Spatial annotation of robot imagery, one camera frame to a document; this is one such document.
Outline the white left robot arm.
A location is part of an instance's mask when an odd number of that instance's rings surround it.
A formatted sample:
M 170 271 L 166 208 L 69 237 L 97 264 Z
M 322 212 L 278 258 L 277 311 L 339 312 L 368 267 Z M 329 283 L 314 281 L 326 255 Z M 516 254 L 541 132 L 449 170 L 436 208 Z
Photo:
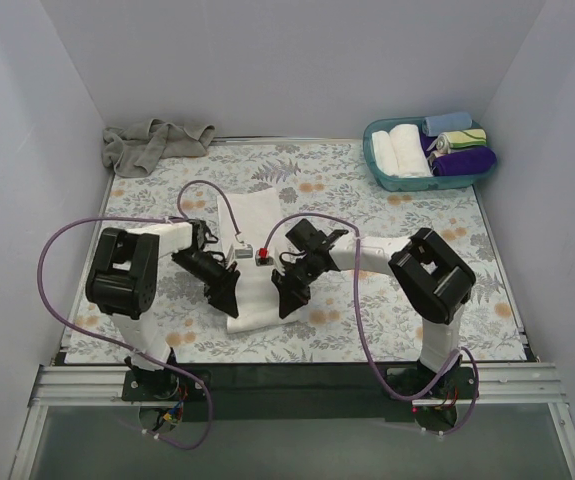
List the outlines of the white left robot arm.
M 203 282 L 204 296 L 216 310 L 239 315 L 235 262 L 206 246 L 217 238 L 202 220 L 153 224 L 101 232 L 85 286 L 86 298 L 107 315 L 123 342 L 135 351 L 125 363 L 138 386 L 156 399 L 172 398 L 180 386 L 178 373 L 165 366 L 172 360 L 151 308 L 156 300 L 158 264 L 165 257 Z

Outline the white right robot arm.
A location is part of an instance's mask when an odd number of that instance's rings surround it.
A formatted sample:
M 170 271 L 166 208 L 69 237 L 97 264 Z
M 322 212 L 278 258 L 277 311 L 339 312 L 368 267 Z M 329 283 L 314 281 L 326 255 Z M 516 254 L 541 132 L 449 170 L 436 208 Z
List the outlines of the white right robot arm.
M 303 214 L 286 233 L 297 249 L 297 259 L 282 261 L 272 270 L 278 292 L 278 313 L 284 319 L 307 305 L 310 285 L 328 272 L 353 271 L 353 304 L 358 335 L 368 365 L 387 395 L 411 402 L 424 395 L 442 397 L 456 384 L 453 368 L 465 350 L 459 345 L 460 324 L 471 299 L 476 275 L 434 230 L 421 228 L 409 237 L 363 236 L 358 227 L 342 221 L 343 229 L 329 234 L 315 228 Z M 423 343 L 418 364 L 421 389 L 404 395 L 389 386 L 367 344 L 359 298 L 359 272 L 393 277 L 423 321 Z

